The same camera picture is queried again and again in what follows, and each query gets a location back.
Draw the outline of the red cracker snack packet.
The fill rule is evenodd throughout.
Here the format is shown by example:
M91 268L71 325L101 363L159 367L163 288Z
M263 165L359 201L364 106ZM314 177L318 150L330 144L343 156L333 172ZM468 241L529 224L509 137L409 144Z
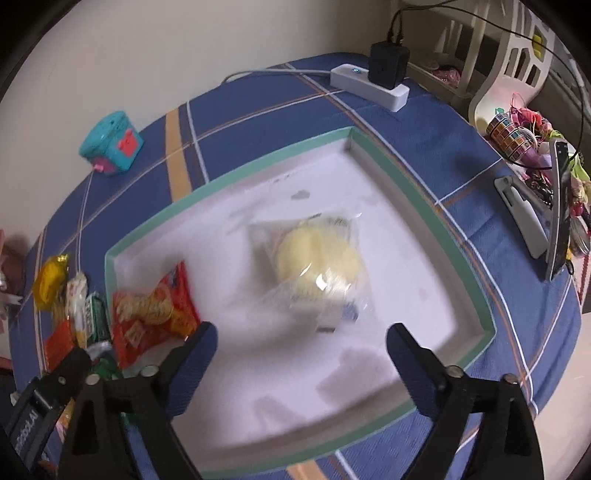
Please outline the red cracker snack packet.
M184 261L149 294L117 290L112 295L112 343L121 369L169 340L186 339L200 325Z

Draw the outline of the yellow-wrapped snack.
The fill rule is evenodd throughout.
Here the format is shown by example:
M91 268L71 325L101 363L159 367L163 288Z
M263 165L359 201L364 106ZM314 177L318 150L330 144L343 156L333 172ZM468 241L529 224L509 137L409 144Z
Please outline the yellow-wrapped snack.
M64 303L64 288L68 277L68 253L54 255L40 268L34 284L33 297L38 310L50 312Z

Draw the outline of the cream-wrapped small snack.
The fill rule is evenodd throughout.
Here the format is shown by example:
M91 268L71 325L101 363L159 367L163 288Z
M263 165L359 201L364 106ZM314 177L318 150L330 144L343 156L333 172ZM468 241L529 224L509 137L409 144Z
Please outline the cream-wrapped small snack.
M87 279L83 272L78 272L66 284L65 313L78 347L87 347L85 328L85 305L88 292Z

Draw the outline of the clear-wrapped round white pastry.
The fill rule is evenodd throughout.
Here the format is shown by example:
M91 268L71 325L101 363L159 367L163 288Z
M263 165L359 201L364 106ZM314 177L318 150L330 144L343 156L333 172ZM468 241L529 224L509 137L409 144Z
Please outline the clear-wrapped round white pastry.
M270 283L253 314L272 322L301 319L320 332L372 318L375 302L360 218L333 210L249 225L253 251Z

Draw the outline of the orange-red snack packet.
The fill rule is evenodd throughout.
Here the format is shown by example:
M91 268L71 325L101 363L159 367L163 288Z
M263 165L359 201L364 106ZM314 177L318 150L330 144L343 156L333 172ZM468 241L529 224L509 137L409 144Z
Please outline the orange-red snack packet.
M46 370L54 371L75 346L71 322L66 318L54 328L44 343Z

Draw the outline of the green and white snack packet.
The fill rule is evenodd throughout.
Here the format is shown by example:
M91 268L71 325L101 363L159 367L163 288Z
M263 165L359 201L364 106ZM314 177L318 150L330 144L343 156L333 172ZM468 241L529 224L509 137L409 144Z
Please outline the green and white snack packet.
M92 292L87 296L84 305L83 320L87 348L97 343L111 341L107 308L98 292Z

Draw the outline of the pink flower bouquet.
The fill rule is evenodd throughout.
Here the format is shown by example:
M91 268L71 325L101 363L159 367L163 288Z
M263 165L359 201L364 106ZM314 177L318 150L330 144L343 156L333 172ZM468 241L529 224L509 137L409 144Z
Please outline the pink flower bouquet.
M24 288L24 260L1 231L1 320L7 321L11 310L21 305Z

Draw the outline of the blue plaid tablecloth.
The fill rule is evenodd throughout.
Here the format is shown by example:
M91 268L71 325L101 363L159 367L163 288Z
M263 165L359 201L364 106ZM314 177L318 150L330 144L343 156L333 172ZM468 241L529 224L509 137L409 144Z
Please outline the blue plaid tablecloth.
M262 75L225 84L180 104L142 131L130 171L90 175L69 188L24 263L33 279L56 254L68 253L93 289L104 284L107 250L171 203L167 168L179 159L199 187L264 154L336 128L359 128L390 150L430 198L484 287L497 335L471 367L478 377L516 374L538 413L558 386L581 328L577 289L567 273L542 281L493 181L505 167L450 106L417 84L397 113L322 79Z

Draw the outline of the white phone stand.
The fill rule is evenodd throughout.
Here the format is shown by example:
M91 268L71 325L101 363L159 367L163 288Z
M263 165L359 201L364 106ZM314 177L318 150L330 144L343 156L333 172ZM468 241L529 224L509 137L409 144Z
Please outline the white phone stand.
M546 227L550 209L515 175L495 179L494 186L514 218L531 257L540 258L548 249Z

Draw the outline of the white tray with green rim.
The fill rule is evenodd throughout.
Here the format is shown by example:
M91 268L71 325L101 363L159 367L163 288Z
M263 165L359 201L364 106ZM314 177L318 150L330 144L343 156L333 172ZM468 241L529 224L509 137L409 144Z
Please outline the white tray with green rim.
M147 294L176 263L217 349L173 426L208 479L356 443L413 402L386 347L406 325L470 366L496 324L479 275L401 164L349 127L211 181L105 256L105 289Z

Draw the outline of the teal toy house box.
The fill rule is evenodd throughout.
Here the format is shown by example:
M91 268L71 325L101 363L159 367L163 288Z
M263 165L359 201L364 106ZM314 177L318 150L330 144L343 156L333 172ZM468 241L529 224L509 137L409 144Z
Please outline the teal toy house box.
M90 130L78 153L104 176L127 172L143 146L143 139L124 111L115 111Z

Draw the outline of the white desk organizer shelf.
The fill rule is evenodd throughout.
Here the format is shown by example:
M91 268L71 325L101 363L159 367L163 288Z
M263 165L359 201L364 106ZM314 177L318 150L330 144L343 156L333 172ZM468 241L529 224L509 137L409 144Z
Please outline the white desk organizer shelf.
M405 1L409 75L480 133L528 105L553 63L556 35L520 1Z

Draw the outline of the white power strip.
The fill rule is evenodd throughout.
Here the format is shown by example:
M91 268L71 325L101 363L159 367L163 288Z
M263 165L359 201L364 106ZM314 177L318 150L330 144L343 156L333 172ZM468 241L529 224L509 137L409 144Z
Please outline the white power strip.
M359 96L367 101L385 107L391 112L398 112L407 104L410 88L400 84L387 89L370 82L369 70L353 64L342 64L329 71L332 87Z

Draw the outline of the black power adapter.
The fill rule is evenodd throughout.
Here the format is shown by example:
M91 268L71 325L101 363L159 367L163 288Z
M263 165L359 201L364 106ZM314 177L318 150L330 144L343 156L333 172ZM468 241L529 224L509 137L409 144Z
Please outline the black power adapter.
M370 47L370 82L387 90L396 88L406 76L409 59L410 50L403 45L391 41L374 43Z

